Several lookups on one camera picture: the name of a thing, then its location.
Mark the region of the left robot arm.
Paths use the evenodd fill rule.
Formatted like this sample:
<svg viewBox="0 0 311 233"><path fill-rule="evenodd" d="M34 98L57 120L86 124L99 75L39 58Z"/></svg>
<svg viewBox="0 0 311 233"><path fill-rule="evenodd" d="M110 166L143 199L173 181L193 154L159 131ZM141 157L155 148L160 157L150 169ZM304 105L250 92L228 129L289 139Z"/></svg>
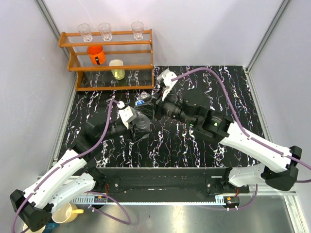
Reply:
<svg viewBox="0 0 311 233"><path fill-rule="evenodd" d="M106 175L95 167L87 168L76 180L65 184L79 169L85 167L99 152L102 141L125 139L137 141L150 133L150 120L145 116L111 122L106 117L93 116L63 157L39 180L24 191L15 190L10 201L16 217L35 232L43 228L52 215L74 197L88 191L105 191Z"/></svg>

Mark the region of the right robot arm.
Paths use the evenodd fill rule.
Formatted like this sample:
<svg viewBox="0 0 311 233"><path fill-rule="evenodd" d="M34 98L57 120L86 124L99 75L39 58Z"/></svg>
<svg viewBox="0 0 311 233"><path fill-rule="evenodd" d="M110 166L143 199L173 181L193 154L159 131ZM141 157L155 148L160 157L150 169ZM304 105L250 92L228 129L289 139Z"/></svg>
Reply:
<svg viewBox="0 0 311 233"><path fill-rule="evenodd" d="M138 101L135 109L150 120L161 120L167 116L185 123L192 127L196 139L229 146L259 161L255 166L227 168L220 181L225 192L261 183L289 191L297 181L296 165L301 158L301 148L283 147L246 130L237 121L211 110L204 97L187 93L178 99L173 94L165 97L156 93Z"/></svg>

